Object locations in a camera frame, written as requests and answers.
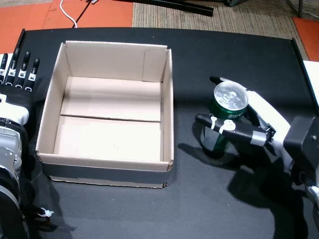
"robotic hand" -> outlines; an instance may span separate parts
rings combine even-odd
[[[229,81],[217,77],[210,79],[215,84]],[[295,117],[289,124],[258,93],[242,88],[248,95],[248,107],[258,119],[256,125],[204,114],[198,114],[196,121],[230,140],[271,148],[282,158],[292,180],[297,185],[305,184],[307,196],[314,203],[313,216],[319,229],[319,118]]]
[[[8,55],[0,66],[0,238],[27,238],[22,217],[36,211],[38,217],[50,217],[52,212],[19,204],[19,177],[22,161],[28,157],[28,135],[24,126],[32,110],[32,90],[40,60],[36,58],[26,77],[30,52],[26,52],[16,75],[19,48],[12,56],[6,72]]]

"black tabletop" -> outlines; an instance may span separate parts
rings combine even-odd
[[[194,122],[210,104],[214,86],[209,76],[254,89],[289,122],[295,115],[314,115],[291,40],[153,28],[27,31],[21,51],[31,51],[31,62],[41,59],[34,87],[36,114],[28,126],[31,153],[57,51],[65,40],[164,44],[172,49],[175,166],[166,188],[149,189],[53,182],[36,162],[22,198],[53,210],[55,226],[44,230],[29,225],[32,239],[319,238],[312,203],[303,187],[291,187],[279,159],[252,148],[252,156],[214,166],[201,150],[201,128]]]

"open cardboard box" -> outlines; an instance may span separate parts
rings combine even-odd
[[[62,43],[36,151],[52,180],[165,186],[174,156],[171,51]]]

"white cable tie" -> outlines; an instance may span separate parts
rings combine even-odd
[[[215,128],[215,122],[216,122],[217,118],[212,116],[212,117],[210,117],[210,120],[211,120],[211,127],[210,128],[214,129]]]
[[[219,133],[223,134],[224,130],[232,131],[232,130],[235,130],[235,128],[236,128],[236,124],[234,123],[234,121],[227,119],[224,121],[224,124],[220,127]]]
[[[54,211],[50,211],[50,210],[46,210],[45,208],[41,208],[42,210],[44,210],[44,214],[39,214],[38,215],[40,217],[43,217],[43,218],[49,218],[52,216],[52,214],[54,213]]]

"orange floor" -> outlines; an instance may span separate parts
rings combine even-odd
[[[64,0],[64,10],[74,19],[86,6],[84,0]],[[60,10],[60,0],[52,3],[1,7],[0,54],[13,52],[21,29],[37,30],[68,28],[73,23]],[[100,0],[90,4],[78,22],[78,27],[131,27],[133,3]]]
[[[319,21],[293,17],[310,61],[319,61]]]

